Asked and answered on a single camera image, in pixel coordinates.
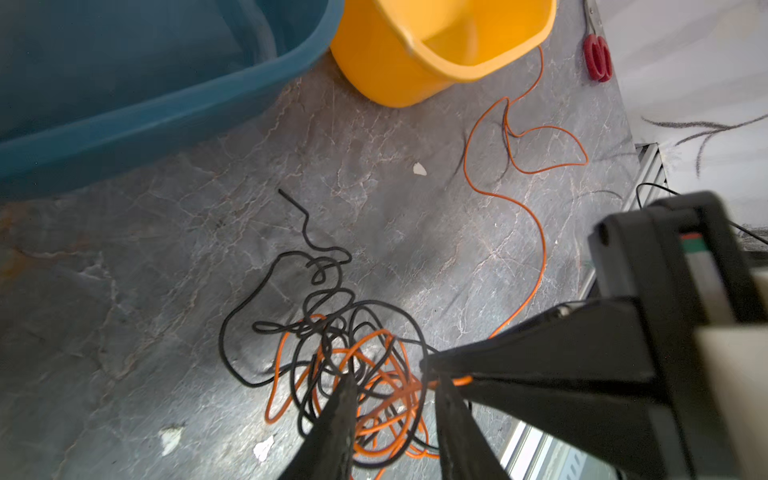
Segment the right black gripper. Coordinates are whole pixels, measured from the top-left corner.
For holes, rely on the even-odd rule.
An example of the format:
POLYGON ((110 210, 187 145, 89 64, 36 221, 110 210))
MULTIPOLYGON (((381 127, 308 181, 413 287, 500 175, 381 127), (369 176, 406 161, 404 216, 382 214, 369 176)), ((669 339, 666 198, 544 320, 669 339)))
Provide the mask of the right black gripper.
POLYGON ((628 298, 561 304, 493 338, 431 354, 425 371, 644 383, 655 376, 652 353, 672 411, 650 397, 490 380, 459 392, 636 478, 734 475, 735 444, 717 411, 696 334, 762 325, 767 310, 720 199, 698 192, 610 215, 594 227, 589 246, 601 291, 635 300, 641 316, 628 298))

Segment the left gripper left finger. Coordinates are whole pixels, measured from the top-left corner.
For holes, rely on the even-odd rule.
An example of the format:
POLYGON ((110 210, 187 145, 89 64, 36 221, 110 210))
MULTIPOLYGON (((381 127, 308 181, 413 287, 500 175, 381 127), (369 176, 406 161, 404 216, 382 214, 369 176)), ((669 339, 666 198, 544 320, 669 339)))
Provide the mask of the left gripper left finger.
POLYGON ((347 374, 279 479, 350 479, 356 408, 357 385, 347 374))

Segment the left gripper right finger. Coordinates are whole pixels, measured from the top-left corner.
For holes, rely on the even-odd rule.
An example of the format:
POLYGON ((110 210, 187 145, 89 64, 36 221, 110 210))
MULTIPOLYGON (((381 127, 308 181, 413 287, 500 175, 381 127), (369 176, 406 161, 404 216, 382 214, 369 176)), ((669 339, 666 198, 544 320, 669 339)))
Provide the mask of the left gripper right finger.
POLYGON ((458 388, 444 375, 435 389, 435 412, 443 479, 509 478, 458 388))

